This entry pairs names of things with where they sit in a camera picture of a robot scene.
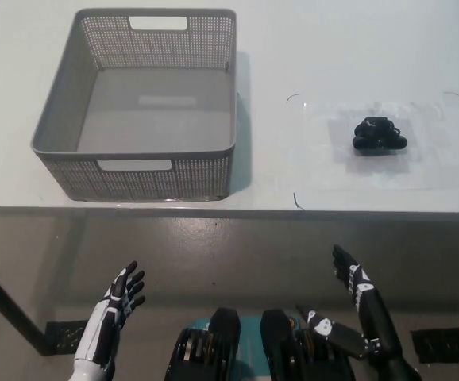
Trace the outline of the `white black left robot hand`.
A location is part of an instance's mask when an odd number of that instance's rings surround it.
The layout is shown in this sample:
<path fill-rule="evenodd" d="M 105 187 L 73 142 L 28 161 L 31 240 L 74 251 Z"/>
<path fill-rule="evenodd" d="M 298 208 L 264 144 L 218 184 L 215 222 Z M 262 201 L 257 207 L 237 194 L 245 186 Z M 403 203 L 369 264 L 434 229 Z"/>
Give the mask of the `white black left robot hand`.
<path fill-rule="evenodd" d="M 134 310 L 145 302 L 141 293 L 145 272 L 133 261 L 123 268 L 96 303 L 83 331 L 75 360 L 85 360 L 107 369 L 114 362 L 120 333 Z"/>

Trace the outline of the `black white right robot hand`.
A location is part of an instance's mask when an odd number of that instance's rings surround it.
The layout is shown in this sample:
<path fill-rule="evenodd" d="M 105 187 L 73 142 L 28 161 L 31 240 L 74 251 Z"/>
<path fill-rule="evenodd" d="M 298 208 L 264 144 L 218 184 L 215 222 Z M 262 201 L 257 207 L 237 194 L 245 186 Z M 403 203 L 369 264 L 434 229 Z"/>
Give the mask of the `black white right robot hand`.
<path fill-rule="evenodd" d="M 388 361 L 403 354 L 388 309 L 364 268 L 341 246 L 332 250 L 334 272 L 349 292 L 361 324 L 361 332 L 322 315 L 313 306 L 296 309 L 316 338 L 325 341 L 355 359 Z"/>

